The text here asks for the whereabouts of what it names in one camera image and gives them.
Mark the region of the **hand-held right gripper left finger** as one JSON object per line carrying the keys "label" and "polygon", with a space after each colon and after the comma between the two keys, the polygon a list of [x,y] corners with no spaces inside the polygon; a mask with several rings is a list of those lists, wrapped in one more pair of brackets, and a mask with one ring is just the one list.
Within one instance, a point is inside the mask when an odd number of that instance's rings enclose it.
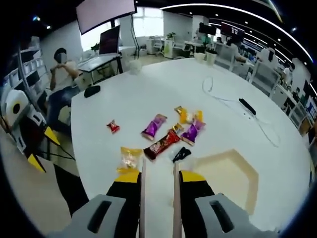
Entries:
{"label": "hand-held right gripper left finger", "polygon": [[141,203],[139,171],[116,178],[106,194],[99,194],[77,210],[65,229],[48,238],[134,238]]}

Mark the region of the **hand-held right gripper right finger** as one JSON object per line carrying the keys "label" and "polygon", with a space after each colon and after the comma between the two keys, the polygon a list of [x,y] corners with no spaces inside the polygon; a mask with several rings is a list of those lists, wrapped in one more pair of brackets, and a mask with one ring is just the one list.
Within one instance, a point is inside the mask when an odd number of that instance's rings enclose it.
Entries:
{"label": "hand-held right gripper right finger", "polygon": [[187,238],[277,238],[251,224],[248,213],[222,193],[215,194],[206,179],[180,170],[181,221]]}

